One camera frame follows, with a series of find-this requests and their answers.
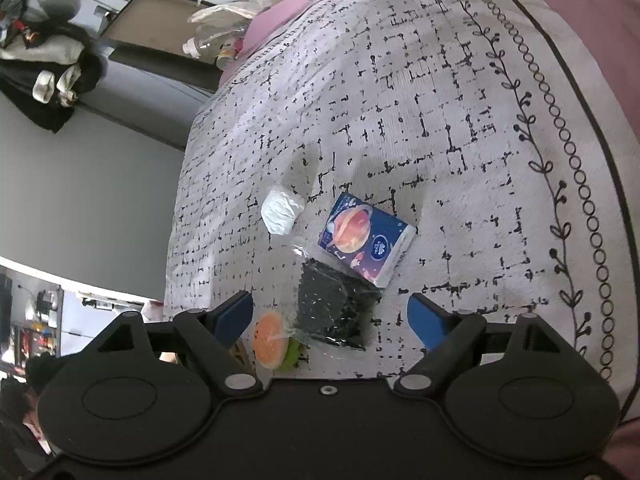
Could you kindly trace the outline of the dark clothes hanging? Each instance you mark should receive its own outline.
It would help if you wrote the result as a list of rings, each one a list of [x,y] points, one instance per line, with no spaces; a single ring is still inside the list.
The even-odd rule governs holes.
[[[1,35],[1,93],[37,127],[59,132],[105,75],[85,29],[19,18]]]

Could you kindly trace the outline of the black item in clear bag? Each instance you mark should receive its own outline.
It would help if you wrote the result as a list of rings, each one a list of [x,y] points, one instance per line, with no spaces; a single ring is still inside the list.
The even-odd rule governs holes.
[[[291,250],[300,265],[292,334],[305,344],[321,342],[363,351],[371,311],[380,302],[382,290],[352,271],[331,266],[300,237],[293,238]]]

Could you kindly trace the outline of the person in black top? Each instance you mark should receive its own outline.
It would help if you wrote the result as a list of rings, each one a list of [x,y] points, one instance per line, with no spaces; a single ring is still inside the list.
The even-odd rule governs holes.
[[[38,417],[38,401],[55,375],[56,359],[43,353],[27,361],[26,382],[1,381],[1,478],[26,479],[53,456]]]

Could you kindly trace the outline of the white rolled cloth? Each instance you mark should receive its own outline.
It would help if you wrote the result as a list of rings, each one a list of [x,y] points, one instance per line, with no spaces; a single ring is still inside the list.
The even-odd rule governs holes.
[[[260,215],[272,235],[288,235],[306,207],[306,200],[290,188],[276,185],[270,188],[260,207]]]

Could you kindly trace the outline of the brown framed board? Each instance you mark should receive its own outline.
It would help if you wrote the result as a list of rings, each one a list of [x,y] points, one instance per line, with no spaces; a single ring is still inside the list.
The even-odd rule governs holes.
[[[130,0],[100,32],[110,59],[167,79],[214,92],[221,71],[182,50],[195,35],[190,16],[208,6],[200,0]]]

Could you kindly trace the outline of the clear plastic bottle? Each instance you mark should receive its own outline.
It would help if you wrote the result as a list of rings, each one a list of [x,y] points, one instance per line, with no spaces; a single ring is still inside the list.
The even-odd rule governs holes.
[[[236,24],[218,27],[203,24],[195,29],[194,36],[182,45],[182,52],[190,58],[204,60],[216,58],[218,52],[227,40],[243,37],[248,29],[247,24]]]

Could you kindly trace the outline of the white black patterned bedspread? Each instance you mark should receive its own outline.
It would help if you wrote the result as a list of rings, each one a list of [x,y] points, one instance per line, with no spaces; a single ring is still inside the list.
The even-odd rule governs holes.
[[[270,234],[270,188],[306,207]],[[639,1],[316,0],[194,118],[164,315],[240,290],[293,312],[291,244],[341,193],[416,228],[363,351],[303,376],[394,377],[420,292],[491,321],[547,320],[639,414]]]

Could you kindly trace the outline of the burger shaped plush toy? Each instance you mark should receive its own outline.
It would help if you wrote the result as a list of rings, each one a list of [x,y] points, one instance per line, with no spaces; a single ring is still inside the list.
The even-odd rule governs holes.
[[[302,345],[285,335],[285,322],[278,311],[266,312],[256,323],[253,351],[257,362],[266,370],[292,370],[296,367]]]

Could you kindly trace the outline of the blue planet tissue pack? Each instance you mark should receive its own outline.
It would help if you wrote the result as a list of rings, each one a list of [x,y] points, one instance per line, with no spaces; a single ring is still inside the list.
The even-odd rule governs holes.
[[[377,288],[390,284],[416,228],[343,192],[337,197],[318,245]]]

